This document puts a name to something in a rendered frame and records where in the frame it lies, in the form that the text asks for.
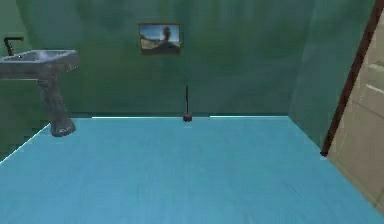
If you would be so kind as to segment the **black toilet plunger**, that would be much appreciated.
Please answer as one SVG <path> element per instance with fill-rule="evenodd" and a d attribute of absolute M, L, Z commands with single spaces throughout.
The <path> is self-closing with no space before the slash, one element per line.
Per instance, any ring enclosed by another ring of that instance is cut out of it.
<path fill-rule="evenodd" d="M 189 112 L 188 87 L 185 87 L 185 105 L 186 105 L 186 111 L 183 114 L 183 121 L 184 122 L 191 122 L 192 121 L 192 114 Z"/>

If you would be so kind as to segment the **framed landscape picture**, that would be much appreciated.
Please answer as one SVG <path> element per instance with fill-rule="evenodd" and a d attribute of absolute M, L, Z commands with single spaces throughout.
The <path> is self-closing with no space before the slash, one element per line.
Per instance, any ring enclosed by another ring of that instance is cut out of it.
<path fill-rule="evenodd" d="M 180 55 L 179 23 L 139 23 L 140 49 L 146 55 Z"/>

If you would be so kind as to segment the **beige room door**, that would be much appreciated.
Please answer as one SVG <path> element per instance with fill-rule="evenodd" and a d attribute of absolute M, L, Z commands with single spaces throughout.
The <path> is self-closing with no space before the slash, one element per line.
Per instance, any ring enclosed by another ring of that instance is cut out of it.
<path fill-rule="evenodd" d="M 384 216 L 384 0 L 375 0 L 320 154 Z"/>

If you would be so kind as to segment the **dark brown faucet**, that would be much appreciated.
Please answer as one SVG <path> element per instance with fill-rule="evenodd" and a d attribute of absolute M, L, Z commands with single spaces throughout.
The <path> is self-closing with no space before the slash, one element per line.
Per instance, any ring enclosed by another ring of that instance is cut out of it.
<path fill-rule="evenodd" d="M 11 41 L 24 41 L 24 37 L 16 37 L 16 36 L 10 36 L 10 37 L 4 37 L 3 42 L 5 44 L 5 47 L 8 52 L 8 56 L 13 56 L 14 55 L 14 48 L 12 44 L 10 43 Z"/>

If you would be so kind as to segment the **grey pedestal sink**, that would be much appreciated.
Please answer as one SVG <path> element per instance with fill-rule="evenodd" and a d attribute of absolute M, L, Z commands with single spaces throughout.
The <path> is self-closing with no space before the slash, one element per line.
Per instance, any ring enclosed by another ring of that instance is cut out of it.
<path fill-rule="evenodd" d="M 76 50 L 29 50 L 0 58 L 0 80 L 35 80 L 51 135 L 62 137 L 73 133 L 76 127 L 61 96 L 58 77 L 79 65 Z"/>

